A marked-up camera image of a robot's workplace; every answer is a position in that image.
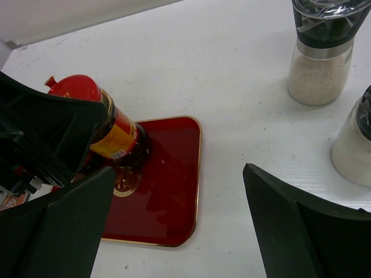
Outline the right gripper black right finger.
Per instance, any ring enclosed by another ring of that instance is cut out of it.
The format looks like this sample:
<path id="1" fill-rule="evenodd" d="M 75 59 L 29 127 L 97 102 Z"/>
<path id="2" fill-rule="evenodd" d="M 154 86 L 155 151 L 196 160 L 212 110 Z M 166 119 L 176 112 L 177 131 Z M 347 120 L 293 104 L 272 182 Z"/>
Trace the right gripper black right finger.
<path id="1" fill-rule="evenodd" d="M 252 163 L 246 197 L 267 277 L 370 277 L 370 213 L 296 188 Z"/>

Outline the red lacquer tray gold emblem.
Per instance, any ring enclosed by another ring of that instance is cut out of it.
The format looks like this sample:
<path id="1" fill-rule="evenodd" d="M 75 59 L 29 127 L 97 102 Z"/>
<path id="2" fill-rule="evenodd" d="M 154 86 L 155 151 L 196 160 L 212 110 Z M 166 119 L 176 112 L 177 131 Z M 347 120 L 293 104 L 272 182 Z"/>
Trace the red lacquer tray gold emblem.
<path id="1" fill-rule="evenodd" d="M 197 223 L 202 127 L 190 116 L 143 120 L 150 157 L 139 170 L 116 168 L 102 240 L 177 247 Z"/>

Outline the white shaker black knob lid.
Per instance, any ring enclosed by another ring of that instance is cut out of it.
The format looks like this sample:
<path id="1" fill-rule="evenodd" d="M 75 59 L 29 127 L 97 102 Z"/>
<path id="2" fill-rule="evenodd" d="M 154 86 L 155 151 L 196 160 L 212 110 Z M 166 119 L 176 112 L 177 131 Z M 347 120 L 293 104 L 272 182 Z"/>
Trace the white shaker black knob lid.
<path id="1" fill-rule="evenodd" d="M 370 186 L 370 88 L 350 111 L 332 145 L 330 157 L 344 178 Z"/>

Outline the salt grinder black clear top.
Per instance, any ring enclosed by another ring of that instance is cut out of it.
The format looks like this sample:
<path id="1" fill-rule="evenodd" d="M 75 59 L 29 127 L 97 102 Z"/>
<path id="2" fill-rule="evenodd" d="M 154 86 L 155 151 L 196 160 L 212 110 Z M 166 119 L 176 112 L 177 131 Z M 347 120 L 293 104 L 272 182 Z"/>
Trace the salt grinder black clear top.
<path id="1" fill-rule="evenodd" d="M 345 87 L 370 1 L 292 1 L 292 6 L 297 41 L 288 91 L 305 105 L 332 103 Z"/>

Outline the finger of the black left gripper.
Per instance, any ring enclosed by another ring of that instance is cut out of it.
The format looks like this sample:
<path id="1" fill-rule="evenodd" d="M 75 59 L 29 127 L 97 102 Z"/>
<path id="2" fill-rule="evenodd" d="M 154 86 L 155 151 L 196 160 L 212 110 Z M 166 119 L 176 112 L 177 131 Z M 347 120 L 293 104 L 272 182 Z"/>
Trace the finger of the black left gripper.
<path id="1" fill-rule="evenodd" d="M 106 119 L 100 102 L 51 96 L 1 74 L 1 186 L 64 187 Z"/>

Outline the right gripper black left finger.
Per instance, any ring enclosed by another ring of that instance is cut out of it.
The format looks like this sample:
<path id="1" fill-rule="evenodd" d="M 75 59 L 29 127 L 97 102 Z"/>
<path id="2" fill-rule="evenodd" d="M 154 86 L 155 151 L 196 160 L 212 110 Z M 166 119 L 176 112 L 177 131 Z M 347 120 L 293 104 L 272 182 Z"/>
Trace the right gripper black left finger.
<path id="1" fill-rule="evenodd" d="M 105 167 L 1 211 L 1 277 L 90 277 L 115 180 Z"/>

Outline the red lid sauce jar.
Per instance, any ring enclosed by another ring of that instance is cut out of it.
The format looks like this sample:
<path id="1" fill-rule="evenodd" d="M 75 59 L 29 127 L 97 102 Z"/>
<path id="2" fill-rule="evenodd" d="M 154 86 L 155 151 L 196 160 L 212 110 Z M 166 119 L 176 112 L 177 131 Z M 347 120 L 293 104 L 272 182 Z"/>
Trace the red lid sauce jar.
<path id="1" fill-rule="evenodd" d="M 147 132 L 117 108 L 112 97 L 92 78 L 71 75 L 58 82 L 51 76 L 45 85 L 51 95 L 100 102 L 106 109 L 106 118 L 93 136 L 81 174 L 89 174 L 101 166 L 142 171 L 151 151 Z"/>

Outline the small jar white lid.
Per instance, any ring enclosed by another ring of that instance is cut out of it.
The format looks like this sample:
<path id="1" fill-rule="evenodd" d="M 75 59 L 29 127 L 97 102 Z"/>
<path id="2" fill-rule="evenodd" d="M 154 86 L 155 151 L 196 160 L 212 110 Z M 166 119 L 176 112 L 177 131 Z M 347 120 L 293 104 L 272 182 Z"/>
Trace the small jar white lid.
<path id="1" fill-rule="evenodd" d="M 13 196 L 11 194 L 2 192 L 0 201 L 0 211 L 19 206 L 26 203 L 29 200 L 30 194 L 25 193 L 19 197 Z"/>

